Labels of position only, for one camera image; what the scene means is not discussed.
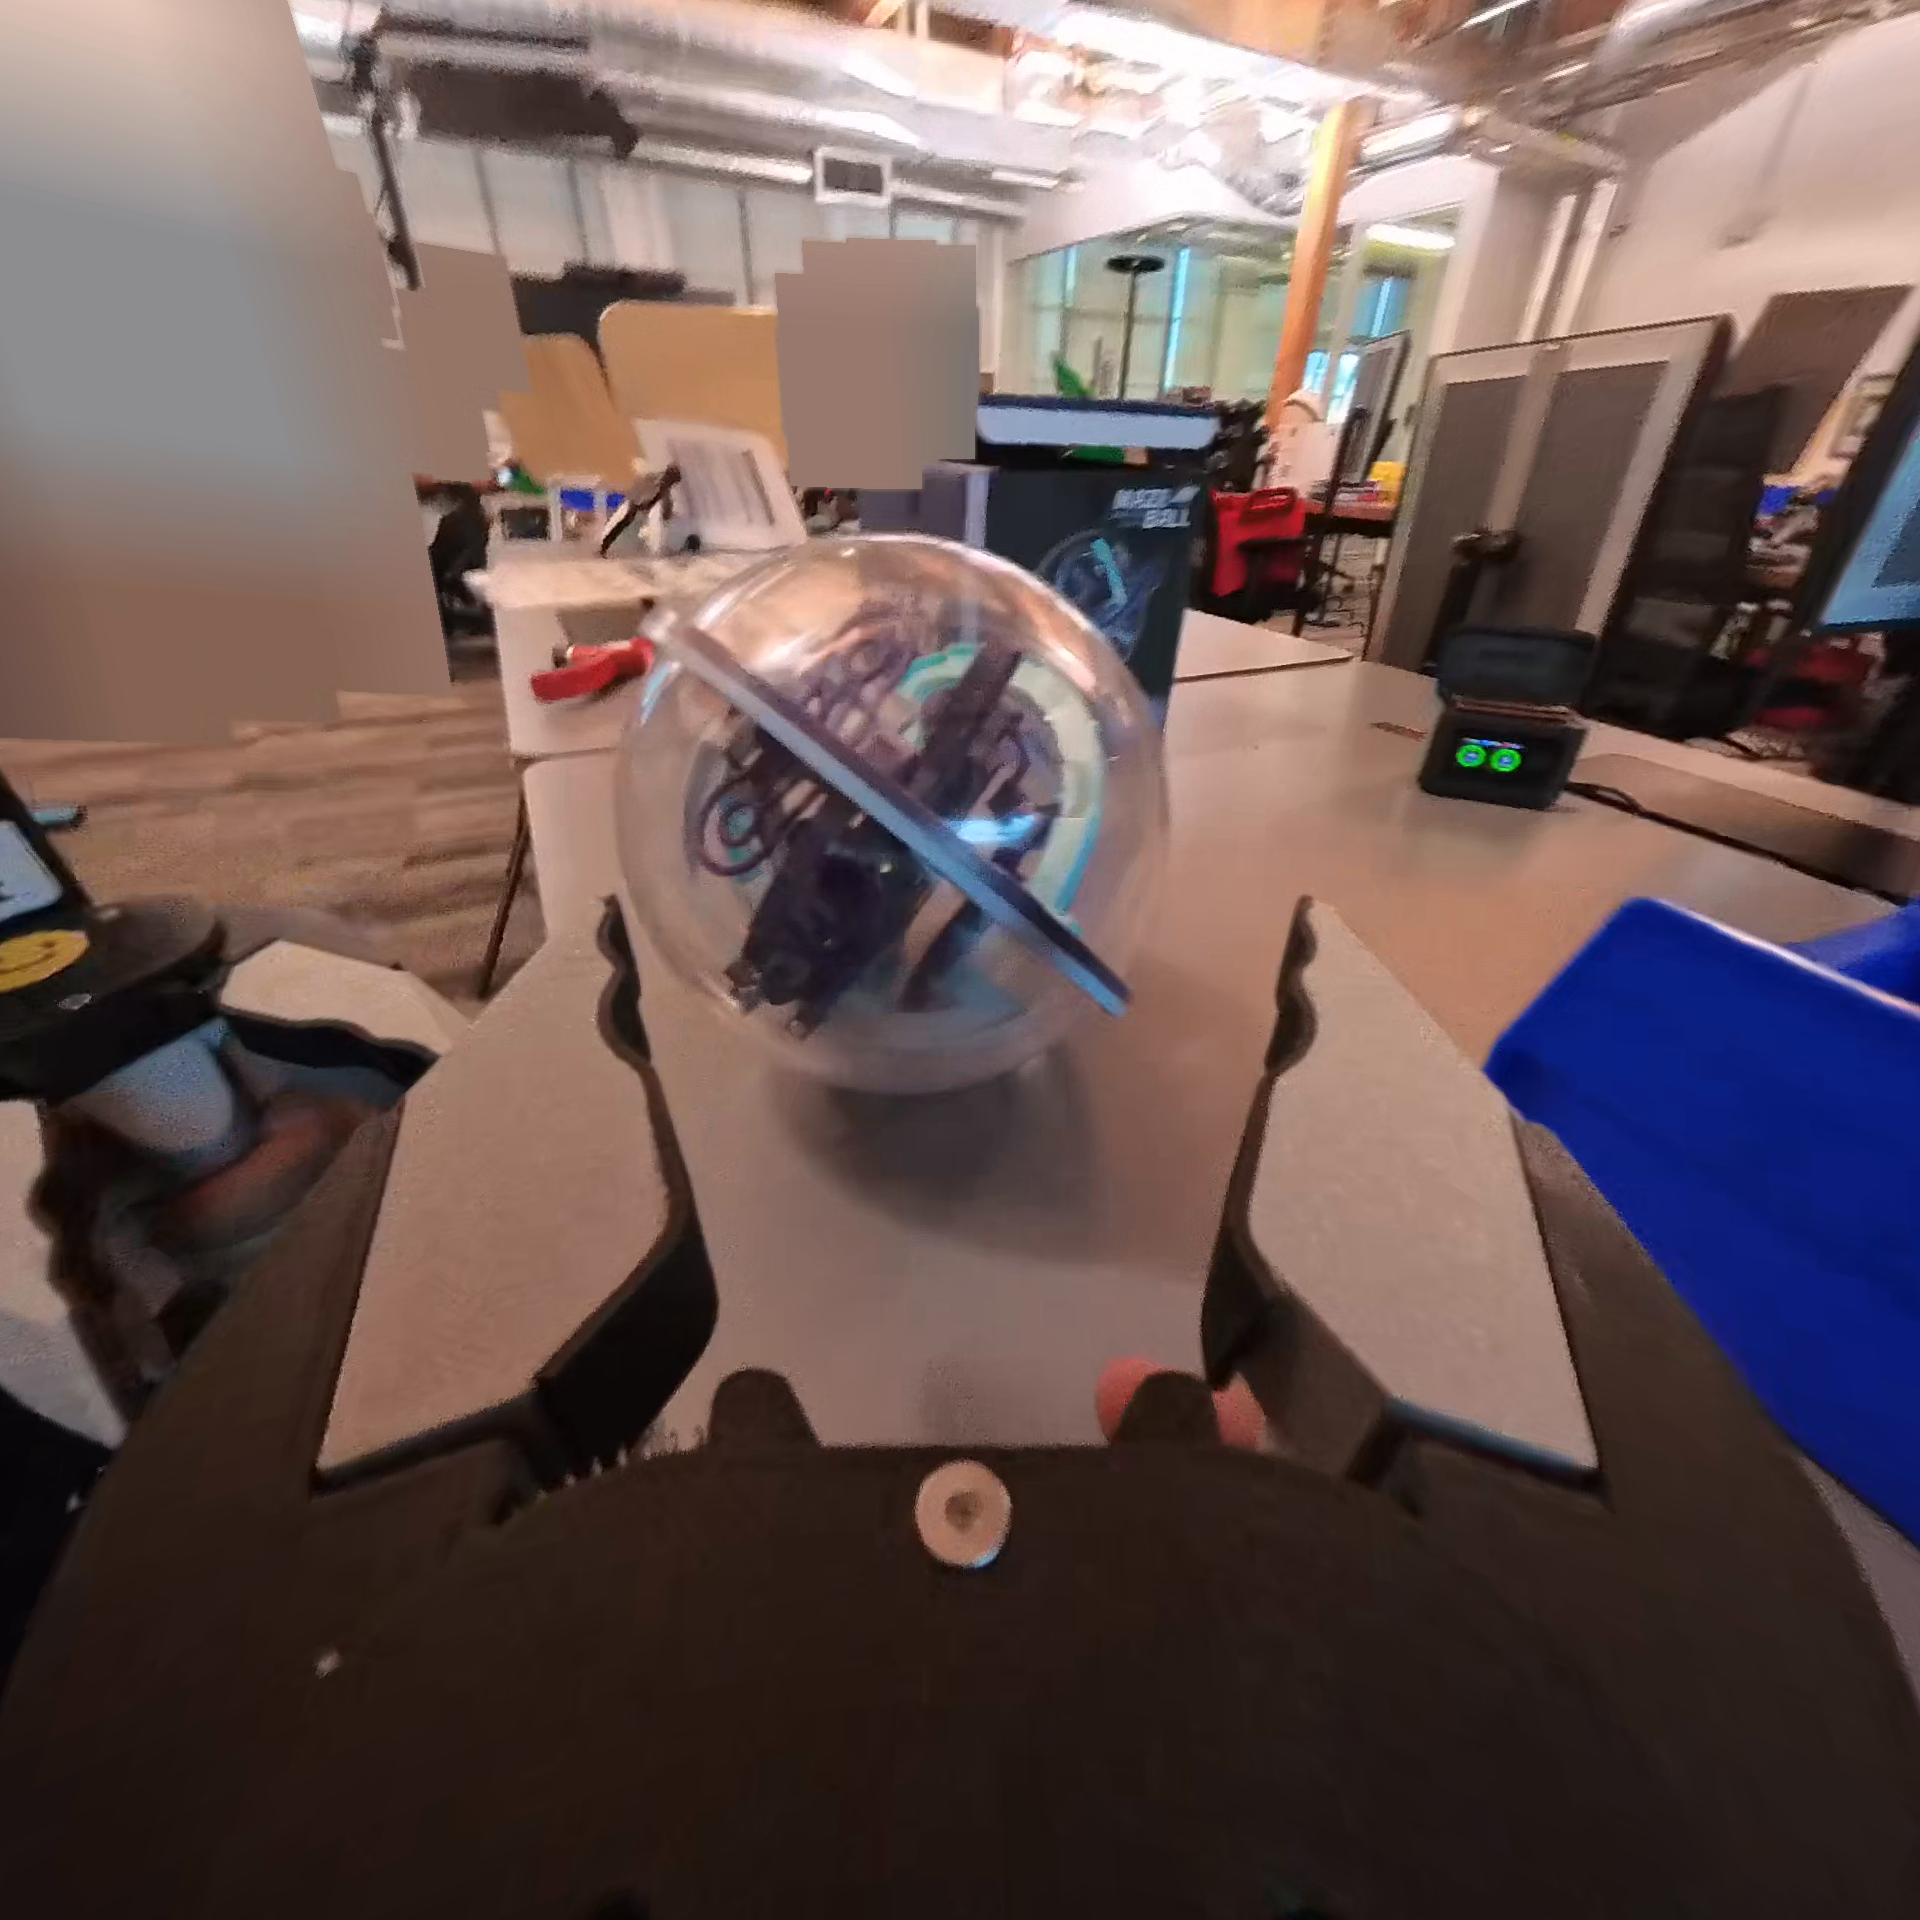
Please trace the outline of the brown cardboard sheet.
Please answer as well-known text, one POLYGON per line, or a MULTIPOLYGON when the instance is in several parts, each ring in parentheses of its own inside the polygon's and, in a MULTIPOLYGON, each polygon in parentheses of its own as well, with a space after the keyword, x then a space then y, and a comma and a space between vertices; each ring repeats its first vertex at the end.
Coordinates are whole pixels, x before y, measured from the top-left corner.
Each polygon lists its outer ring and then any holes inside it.
POLYGON ((789 454, 771 306, 618 300, 592 345, 537 335, 523 351, 529 388, 503 392, 497 411, 519 468, 541 483, 628 481, 640 420, 747 430, 789 454))

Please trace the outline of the dark computer monitor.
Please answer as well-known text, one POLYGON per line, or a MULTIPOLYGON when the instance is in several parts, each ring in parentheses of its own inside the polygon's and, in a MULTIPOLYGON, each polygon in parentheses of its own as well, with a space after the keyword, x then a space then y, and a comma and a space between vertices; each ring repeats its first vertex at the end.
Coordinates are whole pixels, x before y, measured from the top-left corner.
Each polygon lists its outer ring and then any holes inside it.
POLYGON ((1919 624, 1919 348, 1884 396, 1825 511, 1793 620, 1812 637, 1919 624))

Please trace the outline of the blue plastic bin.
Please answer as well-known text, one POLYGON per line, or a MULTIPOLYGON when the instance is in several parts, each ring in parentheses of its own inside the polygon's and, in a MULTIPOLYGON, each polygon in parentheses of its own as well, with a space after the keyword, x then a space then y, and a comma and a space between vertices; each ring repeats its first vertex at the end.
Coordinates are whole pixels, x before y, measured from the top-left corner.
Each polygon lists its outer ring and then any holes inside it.
POLYGON ((1916 1540, 1916 904, 1788 947, 1632 900, 1486 1074, 1801 1453, 1916 1540))

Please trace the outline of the black maze ball box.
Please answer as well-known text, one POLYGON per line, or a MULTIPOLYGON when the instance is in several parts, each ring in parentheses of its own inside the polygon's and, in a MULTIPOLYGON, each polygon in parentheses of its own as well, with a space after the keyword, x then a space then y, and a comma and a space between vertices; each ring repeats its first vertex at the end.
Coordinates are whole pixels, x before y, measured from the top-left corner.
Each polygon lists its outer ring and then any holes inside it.
POLYGON ((907 529, 1030 573, 1098 630, 1164 719, 1205 516, 1191 464, 941 463, 925 470, 907 529))

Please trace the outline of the person's left hand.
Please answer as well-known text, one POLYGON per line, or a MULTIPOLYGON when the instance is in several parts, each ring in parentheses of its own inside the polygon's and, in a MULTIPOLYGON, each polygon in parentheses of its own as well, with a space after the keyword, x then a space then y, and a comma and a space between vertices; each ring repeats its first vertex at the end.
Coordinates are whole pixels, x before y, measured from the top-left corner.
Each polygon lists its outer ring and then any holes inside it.
POLYGON ((182 1173, 76 1115, 42 1117, 46 1163, 29 1212, 51 1234, 51 1282, 109 1402, 137 1415, 228 1293, 314 1192, 370 1102, 272 1097, 253 1144, 182 1173))

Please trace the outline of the black mesh panel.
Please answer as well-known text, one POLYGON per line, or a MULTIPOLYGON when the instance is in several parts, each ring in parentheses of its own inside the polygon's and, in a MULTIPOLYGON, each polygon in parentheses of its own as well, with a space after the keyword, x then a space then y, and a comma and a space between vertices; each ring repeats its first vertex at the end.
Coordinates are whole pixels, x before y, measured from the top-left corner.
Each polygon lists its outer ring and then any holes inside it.
POLYGON ((1694 413, 1601 639, 1588 719, 1675 742, 1737 722, 1749 672, 1718 645, 1751 599, 1751 541, 1788 396, 1764 387, 1694 413))

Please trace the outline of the wooden column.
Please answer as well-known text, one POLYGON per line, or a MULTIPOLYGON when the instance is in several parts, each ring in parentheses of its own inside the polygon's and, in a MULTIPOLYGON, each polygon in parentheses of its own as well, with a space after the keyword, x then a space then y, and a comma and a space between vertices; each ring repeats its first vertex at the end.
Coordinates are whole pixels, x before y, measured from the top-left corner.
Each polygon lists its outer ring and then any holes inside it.
POLYGON ((1268 379, 1266 428, 1283 426, 1289 400, 1302 388, 1309 355, 1320 331, 1343 198, 1376 117, 1378 98, 1356 94, 1333 107, 1313 137, 1289 293, 1268 379))

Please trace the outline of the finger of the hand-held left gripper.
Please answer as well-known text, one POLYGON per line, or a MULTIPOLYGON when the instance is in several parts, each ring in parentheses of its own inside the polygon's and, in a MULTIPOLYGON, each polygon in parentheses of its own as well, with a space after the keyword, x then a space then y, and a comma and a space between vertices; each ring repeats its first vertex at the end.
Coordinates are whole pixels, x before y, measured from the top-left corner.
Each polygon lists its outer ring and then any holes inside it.
POLYGON ((441 1058, 469 1038, 469 1015, 413 973, 276 939, 222 984, 228 1018, 354 1035, 441 1058))

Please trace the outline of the clear plastic maze ball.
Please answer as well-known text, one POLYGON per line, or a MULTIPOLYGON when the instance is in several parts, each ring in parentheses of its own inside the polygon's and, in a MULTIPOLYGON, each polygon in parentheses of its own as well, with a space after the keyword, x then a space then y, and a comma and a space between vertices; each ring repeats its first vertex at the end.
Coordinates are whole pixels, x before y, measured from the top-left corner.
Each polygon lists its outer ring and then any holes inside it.
POLYGON ((958 1093, 1128 1017, 1162 711, 1056 589, 956 541, 809 541, 661 596, 636 637, 626 900, 779 1069, 958 1093))

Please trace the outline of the small black device green display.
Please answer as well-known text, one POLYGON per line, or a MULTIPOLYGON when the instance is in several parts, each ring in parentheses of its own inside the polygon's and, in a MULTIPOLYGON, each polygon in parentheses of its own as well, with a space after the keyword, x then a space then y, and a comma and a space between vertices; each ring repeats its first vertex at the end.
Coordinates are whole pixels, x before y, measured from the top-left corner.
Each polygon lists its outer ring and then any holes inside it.
POLYGON ((1588 745, 1583 704, 1599 648, 1592 635, 1539 627, 1448 635, 1433 660, 1439 715, 1418 789, 1435 801, 1552 810, 1588 745))

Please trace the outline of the black floor lamp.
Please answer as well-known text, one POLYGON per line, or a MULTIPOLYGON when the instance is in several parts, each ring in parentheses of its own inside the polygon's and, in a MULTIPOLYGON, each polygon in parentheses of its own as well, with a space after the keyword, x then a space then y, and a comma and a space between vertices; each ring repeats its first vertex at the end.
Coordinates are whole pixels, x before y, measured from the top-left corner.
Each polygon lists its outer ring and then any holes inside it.
POLYGON ((1150 281, 1164 274, 1168 263, 1162 253, 1112 253, 1106 258, 1106 272, 1124 287, 1121 345, 1117 358, 1115 399, 1126 400, 1132 388, 1134 345, 1141 325, 1141 291, 1150 281))

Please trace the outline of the blue framed panel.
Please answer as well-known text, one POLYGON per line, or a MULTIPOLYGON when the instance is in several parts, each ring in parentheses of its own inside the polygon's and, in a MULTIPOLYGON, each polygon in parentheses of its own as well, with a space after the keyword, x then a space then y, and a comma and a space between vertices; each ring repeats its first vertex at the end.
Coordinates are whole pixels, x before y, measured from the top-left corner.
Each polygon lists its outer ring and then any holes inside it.
POLYGON ((1102 396, 980 396, 976 442, 997 451, 1088 451, 1203 457, 1218 437, 1210 404, 1102 396))

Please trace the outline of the white striped printed sheet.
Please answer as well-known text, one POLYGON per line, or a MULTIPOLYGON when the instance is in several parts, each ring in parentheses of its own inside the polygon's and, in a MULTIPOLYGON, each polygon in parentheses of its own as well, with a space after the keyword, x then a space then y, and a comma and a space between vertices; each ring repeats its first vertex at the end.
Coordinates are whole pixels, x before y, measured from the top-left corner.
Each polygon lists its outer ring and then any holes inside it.
POLYGON ((666 557, 767 557, 801 547, 806 525, 798 499, 765 437, 688 420, 634 418, 645 470, 677 468, 680 478, 661 511, 666 557))

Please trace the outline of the red handled tool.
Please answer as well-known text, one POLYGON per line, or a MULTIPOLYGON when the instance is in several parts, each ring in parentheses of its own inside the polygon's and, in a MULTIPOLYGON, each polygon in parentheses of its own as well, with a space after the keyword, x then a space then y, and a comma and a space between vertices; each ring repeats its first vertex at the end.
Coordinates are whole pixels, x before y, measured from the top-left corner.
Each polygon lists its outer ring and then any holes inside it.
POLYGON ((544 706, 606 699, 616 686, 642 682, 657 666, 657 648, 645 637, 577 643, 556 648, 547 669, 530 674, 530 695, 544 706))

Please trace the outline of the grey office partition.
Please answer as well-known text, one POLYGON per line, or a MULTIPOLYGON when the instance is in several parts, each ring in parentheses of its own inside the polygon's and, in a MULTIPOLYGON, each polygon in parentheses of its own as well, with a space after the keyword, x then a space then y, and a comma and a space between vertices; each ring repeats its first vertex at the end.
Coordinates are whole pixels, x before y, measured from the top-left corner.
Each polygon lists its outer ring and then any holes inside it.
POLYGON ((1472 624, 1605 637, 1737 336, 1670 318, 1428 358, 1364 660, 1472 624))

